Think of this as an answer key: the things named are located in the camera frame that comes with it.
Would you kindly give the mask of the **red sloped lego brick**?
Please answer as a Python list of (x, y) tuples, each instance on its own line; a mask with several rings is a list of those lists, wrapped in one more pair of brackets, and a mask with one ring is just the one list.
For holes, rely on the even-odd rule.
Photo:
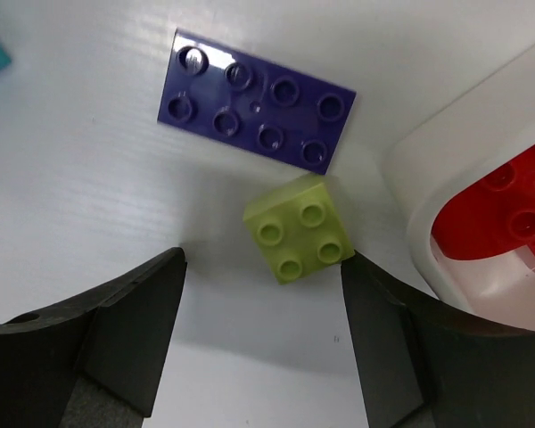
[(432, 235), (451, 259), (486, 259), (523, 246), (535, 256), (535, 145), (452, 197)]

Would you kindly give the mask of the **white divided container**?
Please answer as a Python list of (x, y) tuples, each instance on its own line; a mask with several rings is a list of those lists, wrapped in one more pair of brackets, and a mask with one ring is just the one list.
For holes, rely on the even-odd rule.
[(383, 176), (434, 293), (535, 331), (535, 45), (397, 143)]

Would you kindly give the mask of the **lime green lego brick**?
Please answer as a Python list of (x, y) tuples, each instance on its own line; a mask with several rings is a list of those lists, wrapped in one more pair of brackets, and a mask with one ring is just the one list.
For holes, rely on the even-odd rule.
[(326, 177), (306, 174), (248, 202), (243, 222), (280, 284), (354, 256)]

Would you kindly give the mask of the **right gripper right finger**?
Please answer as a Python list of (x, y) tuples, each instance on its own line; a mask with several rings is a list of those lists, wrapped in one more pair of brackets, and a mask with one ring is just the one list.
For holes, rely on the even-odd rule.
[(372, 427), (535, 427), (535, 332), (456, 309), (362, 254), (341, 264)]

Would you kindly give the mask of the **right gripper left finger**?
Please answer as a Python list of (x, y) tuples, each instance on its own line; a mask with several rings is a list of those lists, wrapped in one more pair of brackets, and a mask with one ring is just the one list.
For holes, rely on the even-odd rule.
[(172, 248), (0, 324), (0, 427), (139, 427), (152, 415), (187, 263)]

